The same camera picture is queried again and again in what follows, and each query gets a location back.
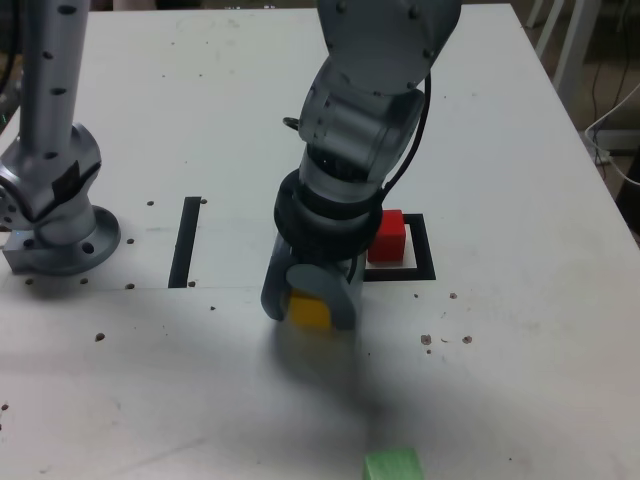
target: white platform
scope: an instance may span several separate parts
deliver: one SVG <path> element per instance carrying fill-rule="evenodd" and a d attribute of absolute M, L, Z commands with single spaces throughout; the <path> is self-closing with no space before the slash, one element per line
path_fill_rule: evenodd
<path fill-rule="evenodd" d="M 325 56 L 311 10 L 91 15 L 76 119 L 123 242 L 56 288 L 0 264 L 0 478 L 357 479 L 403 446 L 432 480 L 640 476 L 640 254 L 509 6 L 463 8 L 386 202 L 438 279 L 367 284 L 353 343 L 263 313 L 281 119 Z M 168 290 L 189 195 L 197 286 Z"/>

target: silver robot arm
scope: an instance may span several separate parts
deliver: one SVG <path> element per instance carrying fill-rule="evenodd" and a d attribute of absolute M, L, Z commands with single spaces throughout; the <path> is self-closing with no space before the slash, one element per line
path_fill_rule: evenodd
<path fill-rule="evenodd" d="M 412 148 L 383 187 L 418 126 L 430 70 L 460 16 L 459 0 L 319 0 L 329 58 L 300 120 L 300 168 L 280 186 L 278 238 L 262 291 L 266 313 L 283 320 L 293 289 L 321 299 L 332 326 L 352 329 L 360 310 L 365 252 L 382 201 L 411 162 Z M 425 80 L 425 93 L 416 86 Z"/>
<path fill-rule="evenodd" d="M 87 192 L 101 166 L 73 124 L 89 0 L 26 0 L 20 133 L 0 157 L 3 253 L 14 272 L 79 273 L 116 249 L 120 229 Z"/>

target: black cable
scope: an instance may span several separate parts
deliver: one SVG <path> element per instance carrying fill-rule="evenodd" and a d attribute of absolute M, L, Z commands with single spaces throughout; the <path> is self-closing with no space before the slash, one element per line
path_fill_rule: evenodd
<path fill-rule="evenodd" d="M 347 283 L 351 283 L 354 275 L 356 274 L 356 267 L 358 266 L 358 256 L 356 255 L 351 259 L 351 267 L 349 267 L 349 273 L 347 274 Z"/>
<path fill-rule="evenodd" d="M 11 45 L 9 46 L 9 56 L 7 57 L 7 63 L 0 79 L 0 95 L 4 92 L 4 89 L 9 83 L 9 77 L 13 70 L 13 64 L 16 61 L 16 55 L 18 53 L 18 44 L 20 42 L 20 0 L 11 1 L 11 16 L 12 16 L 12 29 L 11 32 Z"/>
<path fill-rule="evenodd" d="M 411 145 L 411 148 L 409 149 L 409 153 L 404 159 L 404 162 L 402 162 L 402 165 L 400 165 L 400 168 L 398 168 L 398 171 L 396 172 L 396 174 L 393 176 L 393 178 L 391 178 L 391 180 L 389 180 L 385 184 L 384 188 L 382 189 L 381 200 L 384 200 L 384 198 L 389 194 L 389 192 L 395 186 L 395 184 L 398 183 L 398 180 L 402 178 L 402 175 L 404 175 L 404 172 L 406 172 L 407 168 L 409 168 L 409 165 L 411 164 L 413 157 L 415 157 L 416 152 L 418 151 L 418 147 L 420 147 L 420 141 L 422 140 L 424 127 L 427 123 L 427 115 L 429 114 L 430 103 L 431 103 L 431 74 L 429 74 L 429 76 L 424 80 L 424 105 L 422 107 L 422 113 L 420 113 L 420 120 L 418 121 L 418 128 L 416 128 L 416 136 L 413 139 L 413 144 Z"/>

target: black square outline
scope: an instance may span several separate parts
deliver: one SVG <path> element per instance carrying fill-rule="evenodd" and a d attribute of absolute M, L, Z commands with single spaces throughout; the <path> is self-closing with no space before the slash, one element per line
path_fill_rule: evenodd
<path fill-rule="evenodd" d="M 421 213 L 402 215 L 405 225 L 411 230 L 411 243 L 416 255 L 415 268 L 368 268 L 364 271 L 365 282 L 406 282 L 413 280 L 435 280 L 431 249 L 424 217 Z"/>

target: black tape strip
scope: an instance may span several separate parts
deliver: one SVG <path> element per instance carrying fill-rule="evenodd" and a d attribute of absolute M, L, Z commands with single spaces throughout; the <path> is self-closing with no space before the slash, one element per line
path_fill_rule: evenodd
<path fill-rule="evenodd" d="M 200 199 L 201 197 L 185 197 L 184 199 L 178 239 L 169 274 L 169 288 L 186 288 L 187 286 L 193 242 L 196 239 L 196 229 L 198 228 Z"/>
<path fill-rule="evenodd" d="M 435 280 L 429 238 L 421 213 L 405 213 L 405 225 L 411 230 L 411 241 L 416 255 L 416 268 L 371 268 L 364 271 L 365 282 L 405 282 L 411 280 Z"/>

